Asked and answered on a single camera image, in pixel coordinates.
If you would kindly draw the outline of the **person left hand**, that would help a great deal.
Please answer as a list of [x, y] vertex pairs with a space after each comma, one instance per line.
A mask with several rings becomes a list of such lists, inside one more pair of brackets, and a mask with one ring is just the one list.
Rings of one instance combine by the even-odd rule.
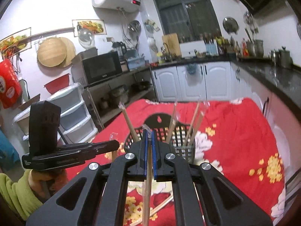
[[48, 199], [68, 183], [65, 169], [51, 171], [30, 170], [28, 183], [38, 199]]

